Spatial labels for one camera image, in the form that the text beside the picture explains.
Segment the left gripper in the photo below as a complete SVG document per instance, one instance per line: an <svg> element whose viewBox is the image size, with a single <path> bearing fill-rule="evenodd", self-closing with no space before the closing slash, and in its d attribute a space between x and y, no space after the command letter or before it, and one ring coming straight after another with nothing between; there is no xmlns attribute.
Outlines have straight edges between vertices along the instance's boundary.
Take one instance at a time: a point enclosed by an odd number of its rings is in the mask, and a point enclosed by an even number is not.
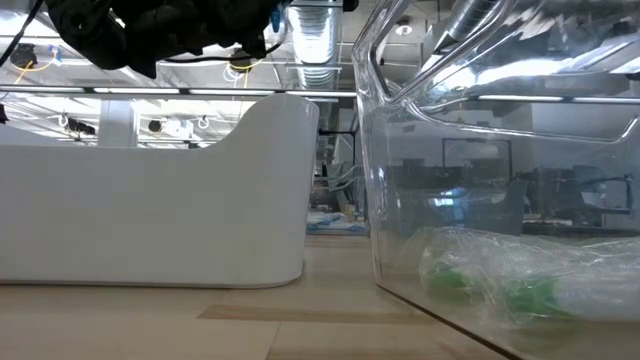
<svg viewBox="0 0 640 360"><path fill-rule="evenodd" d="M200 0L199 10L207 36L221 47L239 44L250 57L263 59L277 50L282 40L267 48L264 31L268 26L281 37L286 34L281 21L291 0Z"/></svg>

